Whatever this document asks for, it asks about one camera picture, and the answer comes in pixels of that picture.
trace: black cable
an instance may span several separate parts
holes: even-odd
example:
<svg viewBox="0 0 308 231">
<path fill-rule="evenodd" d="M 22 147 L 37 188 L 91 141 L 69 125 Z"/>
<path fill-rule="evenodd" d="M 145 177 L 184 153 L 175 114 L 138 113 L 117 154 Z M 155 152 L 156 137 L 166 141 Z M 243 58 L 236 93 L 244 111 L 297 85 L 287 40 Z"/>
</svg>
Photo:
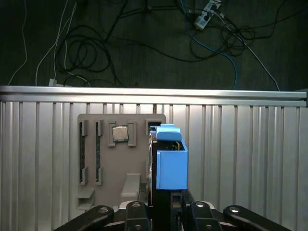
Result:
<svg viewBox="0 0 308 231">
<path fill-rule="evenodd" d="M 102 24 L 101 24 L 101 20 L 100 20 L 100 18 L 101 18 L 101 9 L 100 9 L 100 8 L 98 8 L 98 16 L 99 16 L 99 19 L 98 19 L 98 21 L 99 21 L 99 27 L 100 27 L 100 29 L 102 30 L 102 32 L 104 32 L 104 33 L 107 34 L 107 32 L 103 29 Z M 204 60 L 213 58 L 213 57 L 215 57 L 216 55 L 218 55 L 219 52 L 221 51 L 221 47 L 220 47 L 219 49 L 217 49 L 217 52 L 216 52 L 216 53 L 210 54 L 209 56 L 202 57 L 202 58 L 198 58 L 198 60 L 186 60 L 186 59 L 181 59 L 181 58 L 178 58 L 178 57 L 175 57 L 175 56 L 166 54 L 166 53 L 160 51 L 159 49 L 157 49 L 157 48 L 155 48 L 155 47 L 152 47 L 152 46 L 150 46 L 150 45 L 147 45 L 147 44 L 145 44 L 145 43 L 143 43 L 143 42 L 141 42 L 141 41 L 137 41 L 137 40 L 133 40 L 133 39 L 128 39 L 128 38 L 119 38 L 119 37 L 116 37 L 116 36 L 111 36 L 111 37 L 113 37 L 114 39 L 117 39 L 117 40 L 132 42 L 132 44 L 128 44 L 128 45 L 138 45 L 138 46 L 147 47 L 147 48 L 149 48 L 149 49 L 151 49 L 151 50 L 153 50 L 153 51 L 156 51 L 156 52 L 160 53 L 160 54 L 163 55 L 163 56 L 166 56 L 166 57 L 168 57 L 168 58 L 171 58 L 171 59 L 174 59 L 174 60 L 177 60 L 177 61 L 187 62 L 187 63 L 196 63 L 196 62 L 201 62 L 201 61 L 204 61 Z"/>
<path fill-rule="evenodd" d="M 200 10 L 200 11 L 204 11 L 206 12 L 205 10 L 202 10 L 202 9 L 198 9 L 198 8 L 190 8 L 190 7 L 186 7 L 187 9 L 191 9 L 191 10 Z M 241 30 L 242 32 L 250 32 L 249 30 L 247 30 L 246 28 L 247 26 L 243 26 L 241 27 Z M 236 43 L 238 43 L 238 39 L 236 37 L 234 37 L 233 33 L 230 33 L 230 31 L 224 27 L 224 26 L 206 26 L 202 32 L 204 32 L 206 29 L 209 29 L 209 28 L 215 28 L 215 29 L 218 29 L 220 30 L 220 33 L 221 33 L 221 38 L 223 40 L 223 43 L 222 45 L 220 46 L 219 49 L 217 49 L 216 52 L 229 52 L 230 56 L 233 56 L 233 57 L 237 57 L 237 56 L 240 56 L 244 50 L 245 50 L 245 45 L 242 43 L 241 45 L 235 45 Z M 195 51 L 193 50 L 193 39 L 191 38 L 190 40 L 190 51 L 191 51 L 191 54 L 195 57 L 195 58 L 202 58 L 201 56 L 197 55 L 195 53 Z M 235 54 L 232 50 L 238 50 L 240 51 L 239 53 Z"/>
<path fill-rule="evenodd" d="M 268 27 L 268 26 L 274 25 L 275 23 L 283 22 L 283 21 L 285 21 L 285 20 L 287 20 L 287 19 L 289 19 L 289 18 L 292 18 L 292 17 L 294 17 L 294 16 L 296 16 L 296 15 L 302 13 L 303 11 L 305 11 L 305 10 L 307 10 L 307 9 L 308 9 L 308 6 L 302 8 L 301 10 L 299 10 L 299 11 L 297 11 L 297 12 L 295 12 L 295 13 L 293 13 L 292 15 L 289 15 L 289 16 L 287 16 L 287 17 L 285 17 L 285 18 L 282 18 L 282 19 L 278 20 L 277 22 L 265 24 L 265 25 L 263 25 L 263 26 L 255 26 L 255 27 L 252 27 L 252 28 L 253 28 L 253 29 L 259 29 L 259 28 L 263 28 L 263 27 Z"/>
<path fill-rule="evenodd" d="M 242 33 L 248 33 L 253 38 L 255 36 L 255 31 L 248 26 L 243 26 L 240 28 Z M 246 45 L 243 42 L 240 42 L 236 36 L 239 36 L 237 33 L 231 33 L 226 27 L 220 29 L 220 37 L 224 41 L 224 44 L 227 47 L 229 54 L 233 57 L 237 57 L 243 54 L 246 49 Z M 253 44 L 253 40 L 247 42 L 247 46 L 251 46 Z"/>
<path fill-rule="evenodd" d="M 150 11 L 172 11 L 172 10 L 178 10 L 178 9 L 177 8 L 157 8 L 157 9 L 154 8 L 154 9 L 151 9 Z M 133 16 L 139 13 L 147 13 L 147 12 L 145 12 L 143 8 L 139 8 L 139 9 L 135 9 L 135 10 L 123 13 L 120 18 L 126 18 L 126 17 Z"/>
<path fill-rule="evenodd" d="M 223 28 L 221 26 L 207 26 L 204 28 L 204 30 L 208 30 L 208 29 L 211 29 L 211 28 L 214 28 L 214 29 L 219 29 L 219 30 L 225 30 L 227 31 L 226 28 Z M 193 34 L 193 37 L 195 37 L 197 34 L 200 34 L 202 33 L 203 31 L 195 31 L 195 33 Z M 197 59 L 202 59 L 202 60 L 206 60 L 206 59 L 209 59 L 211 57 L 215 57 L 217 54 L 211 54 L 210 56 L 200 56 L 200 55 L 197 55 L 196 52 L 194 51 L 193 49 L 193 44 L 195 44 L 194 40 L 191 38 L 190 39 L 190 52 L 192 54 L 193 57 L 197 58 Z M 223 44 L 221 44 L 221 46 L 217 49 L 217 53 L 219 52 L 226 52 L 228 49 L 227 49 L 227 46 L 226 46 L 226 42 L 224 42 Z"/>
<path fill-rule="evenodd" d="M 159 10 L 159 9 L 176 9 L 176 6 L 173 6 L 173 5 L 166 5 L 166 6 L 151 6 L 150 7 L 150 11 L 155 11 L 155 10 Z M 139 12 L 143 12 L 144 11 L 144 7 L 142 8 L 137 8 L 137 9 L 134 9 L 134 10 L 131 10 L 131 11 L 126 11 L 126 12 L 123 12 L 122 13 L 122 16 L 126 15 L 126 14 L 130 14 L 130 13 L 133 13 L 133 12 L 136 12 L 136 11 L 139 11 Z"/>
<path fill-rule="evenodd" d="M 84 36 L 80 34 L 73 34 L 80 28 L 85 28 L 85 29 L 90 30 L 92 33 L 95 34 L 96 37 Z M 67 68 L 65 68 L 62 65 L 63 62 L 60 60 L 60 53 L 64 48 L 65 41 L 70 42 L 69 49 L 68 49 L 68 57 L 71 62 L 71 66 Z M 75 44 L 77 44 L 77 49 L 73 49 L 73 46 Z M 94 58 L 93 60 L 90 60 L 90 62 L 89 62 L 89 57 L 87 56 L 87 54 L 89 53 L 88 52 L 89 49 L 92 49 L 92 51 L 94 52 Z M 93 69 L 92 66 L 97 61 L 98 50 L 101 50 L 101 52 L 105 56 L 105 59 L 106 59 L 105 65 L 103 65 L 101 69 Z M 105 46 L 103 38 L 101 38 L 100 34 L 90 26 L 80 25 L 75 28 L 72 28 L 67 33 L 64 40 L 59 45 L 58 51 L 56 52 L 55 64 L 56 64 L 57 70 L 62 73 L 68 73 L 68 72 L 71 72 L 77 69 L 83 69 L 83 70 L 86 70 L 92 73 L 102 73 L 107 68 L 110 68 L 114 76 L 115 84 L 119 83 L 120 85 L 124 86 L 124 84 L 120 81 L 120 79 L 116 75 L 114 64 L 111 60 L 111 55 Z"/>
<path fill-rule="evenodd" d="M 266 36 L 258 36 L 258 37 L 257 36 L 253 36 L 252 38 L 248 38 L 248 37 L 243 35 L 243 33 L 242 33 L 243 31 L 240 28 L 238 28 L 235 25 L 235 23 L 232 22 L 229 18 L 227 18 L 225 16 L 224 19 L 234 26 L 235 30 L 233 31 L 233 33 L 238 34 L 239 36 L 241 36 L 245 40 L 266 39 L 266 38 L 269 39 L 269 38 L 271 38 L 273 36 L 273 34 L 275 32 L 275 28 L 276 28 L 276 25 L 277 25 L 277 22 L 278 22 L 279 11 L 282 8 L 282 6 L 285 4 L 285 2 L 286 2 L 286 0 L 282 0 L 281 4 L 279 5 L 279 7 L 278 7 L 278 9 L 276 11 L 275 21 L 274 21 L 274 24 L 273 24 L 274 26 L 272 28 L 272 31 L 271 31 L 271 33 L 269 35 L 266 35 Z"/>
</svg>

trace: gray plastic board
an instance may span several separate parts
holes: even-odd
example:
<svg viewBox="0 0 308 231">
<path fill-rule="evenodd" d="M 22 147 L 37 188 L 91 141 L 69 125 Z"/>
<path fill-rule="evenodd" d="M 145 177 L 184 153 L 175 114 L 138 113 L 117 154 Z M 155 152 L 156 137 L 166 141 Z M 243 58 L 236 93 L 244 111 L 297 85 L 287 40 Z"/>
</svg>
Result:
<svg viewBox="0 0 308 231">
<path fill-rule="evenodd" d="M 127 174 L 140 174 L 140 183 L 146 183 L 149 126 L 165 122 L 164 114 L 80 114 L 76 125 L 78 208 L 125 201 L 121 195 L 126 194 Z M 127 127 L 128 141 L 114 142 L 112 129 L 116 126 Z"/>
</svg>

